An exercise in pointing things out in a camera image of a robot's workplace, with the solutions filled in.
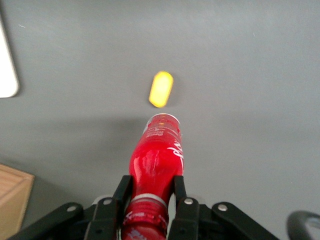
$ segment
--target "red bottle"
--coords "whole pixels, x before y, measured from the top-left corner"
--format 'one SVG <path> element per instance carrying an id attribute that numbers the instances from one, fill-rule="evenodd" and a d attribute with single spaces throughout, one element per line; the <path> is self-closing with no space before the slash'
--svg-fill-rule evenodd
<path id="1" fill-rule="evenodd" d="M 165 240 L 173 177 L 182 175 L 184 156 L 180 123 L 161 113 L 148 121 L 129 164 L 131 202 L 125 211 L 122 240 Z"/>

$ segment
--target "wooden box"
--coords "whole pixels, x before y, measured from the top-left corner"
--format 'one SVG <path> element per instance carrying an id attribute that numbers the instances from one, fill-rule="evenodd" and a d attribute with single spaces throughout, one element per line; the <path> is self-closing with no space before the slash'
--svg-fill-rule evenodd
<path id="1" fill-rule="evenodd" d="M 20 230 L 33 182 L 33 175 L 0 164 L 0 240 Z"/>

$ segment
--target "yellow object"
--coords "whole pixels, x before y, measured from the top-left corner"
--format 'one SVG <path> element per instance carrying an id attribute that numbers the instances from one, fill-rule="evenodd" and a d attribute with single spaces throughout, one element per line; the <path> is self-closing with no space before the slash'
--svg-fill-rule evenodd
<path id="1" fill-rule="evenodd" d="M 169 99 L 174 78 L 166 71 L 158 72 L 153 79 L 149 101 L 157 108 L 163 108 Z"/>

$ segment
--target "gray table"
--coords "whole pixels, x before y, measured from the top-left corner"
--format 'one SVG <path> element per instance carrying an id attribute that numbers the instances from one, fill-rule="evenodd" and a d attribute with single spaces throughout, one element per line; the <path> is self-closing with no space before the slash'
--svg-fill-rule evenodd
<path id="1" fill-rule="evenodd" d="M 282 240 L 290 212 L 320 213 L 320 1 L 0 4 L 21 83 L 0 99 L 0 162 L 36 175 L 24 226 L 112 194 L 160 112 L 181 122 L 189 195 Z M 160 70 L 175 83 L 156 109 Z"/>

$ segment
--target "white object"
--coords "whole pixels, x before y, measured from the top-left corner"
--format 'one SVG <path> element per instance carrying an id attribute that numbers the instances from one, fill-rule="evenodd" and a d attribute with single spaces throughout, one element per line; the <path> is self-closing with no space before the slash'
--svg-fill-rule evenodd
<path id="1" fill-rule="evenodd" d="M 18 89 L 18 78 L 0 16 L 0 98 L 12 97 Z"/>

